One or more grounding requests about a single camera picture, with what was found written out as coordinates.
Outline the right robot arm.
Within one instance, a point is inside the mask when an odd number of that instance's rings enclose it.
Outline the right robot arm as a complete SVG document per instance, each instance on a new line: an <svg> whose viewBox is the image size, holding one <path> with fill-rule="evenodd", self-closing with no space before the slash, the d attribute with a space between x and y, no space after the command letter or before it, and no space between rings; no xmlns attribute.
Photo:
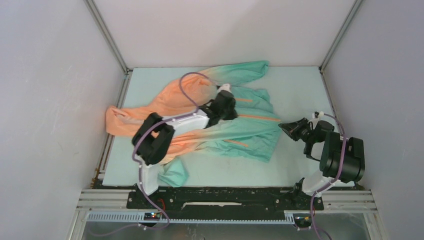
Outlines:
<svg viewBox="0 0 424 240"><path fill-rule="evenodd" d="M291 194L290 201L295 208L304 209L312 196L320 197L337 183L358 182L363 178L365 151L362 139L342 136L333 124L318 116L278 126L293 141L305 143L303 154L306 158L319 162L318 170L302 178L298 183L300 190Z"/></svg>

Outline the teal and orange jacket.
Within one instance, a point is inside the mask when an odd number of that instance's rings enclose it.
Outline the teal and orange jacket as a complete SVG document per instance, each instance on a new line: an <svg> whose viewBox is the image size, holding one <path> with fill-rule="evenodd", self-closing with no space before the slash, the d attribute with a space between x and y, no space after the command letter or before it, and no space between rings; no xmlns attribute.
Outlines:
<svg viewBox="0 0 424 240"><path fill-rule="evenodd" d="M109 106L105 113L106 132L117 137L133 137L149 114L169 117L191 112L214 99L220 86L229 84L237 117L175 137L159 164L157 178L172 187L183 186L189 173L182 158L189 153L244 157L267 163L282 133L281 120L274 113L268 91L248 88L247 83L261 79L268 68L267 60L259 60L210 67L181 76L150 97L146 105Z"/></svg>

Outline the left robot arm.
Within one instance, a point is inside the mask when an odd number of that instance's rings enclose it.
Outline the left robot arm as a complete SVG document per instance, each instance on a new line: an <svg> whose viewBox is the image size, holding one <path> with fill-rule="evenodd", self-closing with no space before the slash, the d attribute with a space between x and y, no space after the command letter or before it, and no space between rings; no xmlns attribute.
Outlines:
<svg viewBox="0 0 424 240"><path fill-rule="evenodd" d="M192 112L169 117L153 112L147 117L131 140L134 146L132 160L138 163L138 184L142 191L138 201L145 208L153 208L158 202L155 191L159 188L160 162L166 156L173 138L237 118L235 105L231 86L224 84L219 86L214 99Z"/></svg>

